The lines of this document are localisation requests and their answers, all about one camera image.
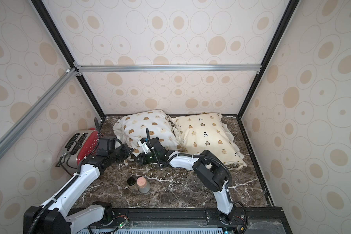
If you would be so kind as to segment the white bear print pillow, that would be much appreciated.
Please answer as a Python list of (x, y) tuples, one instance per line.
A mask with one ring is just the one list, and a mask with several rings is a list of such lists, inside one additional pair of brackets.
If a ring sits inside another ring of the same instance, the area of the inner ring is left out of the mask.
[(151, 110), (122, 117), (114, 124), (113, 131), (117, 139), (134, 149), (135, 157), (143, 152), (139, 141), (147, 137), (147, 130), (150, 138), (158, 137), (166, 150), (182, 150), (170, 120), (164, 111)]

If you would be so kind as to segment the cream animal print pillow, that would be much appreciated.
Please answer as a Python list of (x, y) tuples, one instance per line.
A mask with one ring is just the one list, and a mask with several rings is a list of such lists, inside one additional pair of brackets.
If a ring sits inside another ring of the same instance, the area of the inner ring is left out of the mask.
[(225, 165), (237, 164), (238, 169), (242, 169), (247, 166), (244, 155), (222, 117), (222, 114), (207, 113), (175, 117), (171, 122), (184, 153), (196, 155), (208, 150)]

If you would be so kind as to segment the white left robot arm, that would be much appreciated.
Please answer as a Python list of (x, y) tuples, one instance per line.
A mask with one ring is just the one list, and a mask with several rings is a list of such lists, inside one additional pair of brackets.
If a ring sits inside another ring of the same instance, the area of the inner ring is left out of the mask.
[(114, 163), (128, 159), (133, 148), (117, 138), (103, 137), (91, 153), (78, 164), (77, 172), (63, 187), (41, 206), (31, 206), (23, 216), (25, 234), (76, 234), (99, 222), (108, 226), (113, 222), (112, 205), (97, 201), (77, 213), (69, 214), (84, 191)]

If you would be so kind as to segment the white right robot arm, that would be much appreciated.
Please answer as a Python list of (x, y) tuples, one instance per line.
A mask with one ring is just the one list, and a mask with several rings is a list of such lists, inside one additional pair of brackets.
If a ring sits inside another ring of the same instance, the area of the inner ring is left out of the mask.
[(158, 137), (151, 139), (143, 137), (138, 141), (138, 146), (143, 152), (136, 157), (137, 163), (141, 165), (156, 163), (161, 168), (183, 168), (194, 171), (201, 183), (213, 192), (217, 209), (225, 215), (230, 215), (234, 207), (228, 189), (232, 175), (227, 166), (212, 152), (204, 150), (200, 154), (190, 155), (166, 150)]

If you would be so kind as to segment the red and silver toaster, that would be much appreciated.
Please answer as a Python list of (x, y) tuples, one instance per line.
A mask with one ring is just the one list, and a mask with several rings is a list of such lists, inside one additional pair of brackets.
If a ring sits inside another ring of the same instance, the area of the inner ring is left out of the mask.
[(96, 151), (98, 141), (99, 133), (95, 128), (76, 131), (61, 147), (56, 167), (71, 174), (71, 169), (77, 170), (79, 163)]

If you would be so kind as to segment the pink lid spice jar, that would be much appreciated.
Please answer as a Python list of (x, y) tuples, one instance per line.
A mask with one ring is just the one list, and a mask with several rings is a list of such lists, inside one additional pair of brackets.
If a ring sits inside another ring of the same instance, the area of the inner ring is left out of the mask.
[(151, 189), (151, 185), (150, 183), (147, 181), (146, 178), (144, 177), (139, 177), (137, 180), (137, 186), (138, 186), (138, 190), (142, 193), (142, 194), (147, 194), (150, 189)]

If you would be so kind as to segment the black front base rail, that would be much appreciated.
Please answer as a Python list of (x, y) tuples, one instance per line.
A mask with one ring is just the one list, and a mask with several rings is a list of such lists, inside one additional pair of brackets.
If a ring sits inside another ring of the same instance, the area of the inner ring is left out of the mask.
[(72, 209), (62, 220), (55, 212), (39, 234), (290, 234), (281, 208), (236, 208), (223, 221), (216, 208), (112, 208), (100, 217), (100, 207)]

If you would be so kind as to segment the silver horizontal back rail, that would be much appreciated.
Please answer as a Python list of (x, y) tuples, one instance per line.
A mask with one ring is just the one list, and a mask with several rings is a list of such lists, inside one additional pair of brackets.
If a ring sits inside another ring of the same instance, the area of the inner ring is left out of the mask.
[(81, 72), (260, 71), (260, 64), (77, 65)]

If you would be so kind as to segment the silver diagonal left rail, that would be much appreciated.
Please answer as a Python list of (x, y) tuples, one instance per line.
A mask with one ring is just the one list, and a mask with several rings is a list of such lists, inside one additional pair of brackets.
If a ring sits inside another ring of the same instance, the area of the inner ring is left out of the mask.
[(71, 68), (69, 72), (55, 82), (40, 99), (30, 107), (30, 109), (16, 122), (9, 131), (0, 138), (0, 160), (26, 131), (26, 129), (35, 121), (35, 119), (44, 111), (48, 104), (55, 98), (62, 88), (77, 74), (76, 68)]

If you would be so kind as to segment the black vertical frame post right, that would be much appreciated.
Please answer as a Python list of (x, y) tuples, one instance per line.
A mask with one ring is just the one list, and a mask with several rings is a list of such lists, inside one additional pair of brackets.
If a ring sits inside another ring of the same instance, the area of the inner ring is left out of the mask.
[(298, 7), (299, 5), (299, 2), (300, 0), (290, 0), (285, 11), (284, 11), (284, 14), (281, 18), (281, 20), (279, 21), (279, 25), (274, 33), (274, 36), (269, 44), (269, 47), (266, 51), (266, 54), (262, 60), (262, 63), (261, 63), (261, 69), (260, 71), (256, 74), (256, 76), (254, 77), (253, 79), (253, 82), (248, 90), (248, 93), (244, 99), (244, 102), (242, 104), (242, 107), (238, 113), (238, 119), (241, 120), (245, 111), (247, 110), (248, 108), (248, 105), (250, 104), (250, 101), (251, 99), (253, 98), (253, 95), (256, 91), (256, 89), (258, 88), (258, 85), (265, 73), (265, 71), (267, 70), (268, 66), (269, 66), (269, 63), (280, 43), (280, 40), (282, 39), (285, 31), (286, 31), (286, 28), (288, 27), (288, 24), (294, 14), (294, 12), (296, 11), (296, 8)]

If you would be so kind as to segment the black vertical frame post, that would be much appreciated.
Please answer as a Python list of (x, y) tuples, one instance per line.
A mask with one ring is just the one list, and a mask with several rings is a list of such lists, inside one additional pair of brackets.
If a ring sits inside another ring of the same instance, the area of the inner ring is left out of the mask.
[(274, 33), (274, 36), (269, 44), (269, 47), (266, 51), (266, 54), (262, 60), (262, 63), (261, 63), (261, 69), (260, 71), (256, 74), (256, 76), (254, 77), (253, 79), (253, 82), (248, 90), (248, 93), (244, 99), (244, 102), (242, 104), (242, 107), (238, 113), (238, 119), (241, 120), (245, 111), (247, 110), (248, 108), (248, 105), (250, 104), (250, 101), (251, 99), (253, 98), (253, 95), (256, 91), (256, 89), (258, 88), (258, 85), (265, 73), (265, 71), (267, 70), (268, 66), (269, 66), (269, 63), (280, 43), (280, 40), (282, 39), (285, 31), (286, 31), (286, 28), (288, 27), (288, 24), (294, 14), (294, 12), (296, 11), (296, 8), (298, 7), (299, 5), (299, 2), (300, 0), (290, 0), (285, 11), (284, 11), (284, 14), (281, 18), (281, 20), (279, 21), (279, 25)]
[(56, 43), (57, 47), (61, 51), (61, 54), (65, 58), (67, 64), (71, 68), (75, 68), (77, 70), (77, 80), (81, 85), (82, 89), (84, 90), (86, 96), (88, 97), (89, 101), (91, 102), (92, 106), (94, 107), (95, 111), (97, 112), (98, 116), (103, 119), (105, 117), (105, 113), (103, 109), (99, 105), (95, 95), (93, 94), (90, 86), (88, 85), (85, 77), (79, 71), (79, 69), (75, 65), (75, 59), (71, 54), (65, 40), (63, 39), (60, 31), (57, 29), (52, 17), (50, 16), (48, 10), (46, 9), (45, 4), (43, 1), (31, 0), (36, 12), (39, 14), (41, 20), (43, 21), (45, 27), (47, 28), (48, 32), (50, 33), (51, 37), (53, 38), (54, 42)]

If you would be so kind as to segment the black vertical frame post left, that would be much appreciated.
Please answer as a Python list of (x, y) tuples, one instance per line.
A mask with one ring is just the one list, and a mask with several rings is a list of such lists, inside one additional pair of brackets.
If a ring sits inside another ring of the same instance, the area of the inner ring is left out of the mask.
[(88, 97), (89, 101), (91, 102), (92, 106), (94, 107), (95, 111), (97, 112), (98, 116), (103, 119), (105, 117), (105, 113), (103, 109), (99, 105), (95, 95), (93, 94), (90, 86), (88, 85), (85, 77), (79, 71), (79, 69), (75, 65), (75, 59), (71, 54), (65, 40), (63, 39), (60, 31), (57, 29), (52, 17), (50, 16), (48, 10), (46, 9), (45, 4), (43, 1), (31, 0), (36, 12), (39, 14), (41, 20), (43, 21), (45, 27), (47, 28), (48, 32), (50, 33), (51, 37), (53, 38), (54, 42), (56, 43), (57, 47), (61, 51), (61, 54), (65, 58), (67, 64), (71, 68), (75, 68), (77, 70), (77, 80), (81, 85), (82, 89), (84, 90), (86, 96)]

